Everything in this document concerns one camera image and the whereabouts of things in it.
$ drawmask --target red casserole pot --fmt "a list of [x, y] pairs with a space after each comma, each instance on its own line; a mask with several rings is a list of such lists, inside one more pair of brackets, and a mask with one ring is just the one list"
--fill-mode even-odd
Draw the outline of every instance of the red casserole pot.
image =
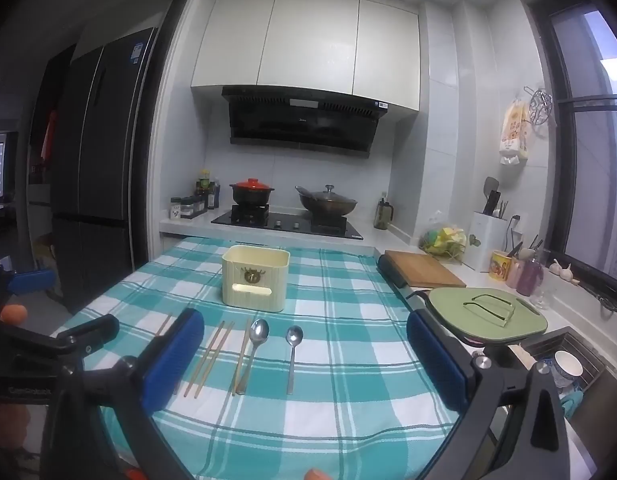
[[274, 189], [262, 184], [256, 178], [230, 185], [233, 188], [233, 200], [237, 205], [263, 206], [268, 204]]

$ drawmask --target range hood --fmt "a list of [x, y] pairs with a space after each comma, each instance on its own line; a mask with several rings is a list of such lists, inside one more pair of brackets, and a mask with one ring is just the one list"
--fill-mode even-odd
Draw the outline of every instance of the range hood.
[[386, 103], [285, 86], [224, 86], [231, 144], [266, 144], [368, 157]]

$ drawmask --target cutting board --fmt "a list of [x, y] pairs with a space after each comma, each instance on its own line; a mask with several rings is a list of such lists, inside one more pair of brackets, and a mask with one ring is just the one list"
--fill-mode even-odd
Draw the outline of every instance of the cutting board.
[[423, 288], [466, 286], [462, 280], [429, 254], [403, 253], [402, 251], [386, 251], [385, 254], [409, 286]]

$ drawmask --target red pot lid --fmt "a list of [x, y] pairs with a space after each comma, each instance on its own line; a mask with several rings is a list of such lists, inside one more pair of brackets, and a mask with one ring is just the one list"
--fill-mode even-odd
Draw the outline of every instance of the red pot lid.
[[249, 178], [246, 182], [238, 182], [234, 184], [237, 187], [246, 187], [247, 189], [271, 189], [270, 186], [266, 186], [266, 184], [262, 184], [256, 178]]

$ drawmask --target tablecloth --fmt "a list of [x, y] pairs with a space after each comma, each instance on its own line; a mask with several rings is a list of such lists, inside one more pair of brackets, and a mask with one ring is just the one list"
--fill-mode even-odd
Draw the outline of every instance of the tablecloth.
[[[410, 348], [409, 312], [374, 258], [286, 248], [285, 308], [255, 313], [221, 301], [221, 256], [231, 245], [186, 238], [80, 311], [66, 328], [108, 313], [120, 321], [117, 338], [87, 357], [86, 368], [140, 354], [169, 314], [172, 322], [192, 307], [204, 316], [203, 345], [178, 395], [154, 415], [192, 474], [301, 480], [317, 467], [334, 479], [377, 480], [420, 472], [458, 414], [444, 406]], [[268, 321], [270, 336], [256, 353], [246, 395], [231, 396], [244, 327], [255, 315]], [[194, 386], [185, 398], [198, 356], [221, 320], [235, 327], [199, 397]], [[294, 392], [287, 396], [285, 333], [293, 324], [303, 328], [304, 340], [296, 350]], [[129, 453], [112, 410], [104, 415], [115, 446], [122, 456]]]

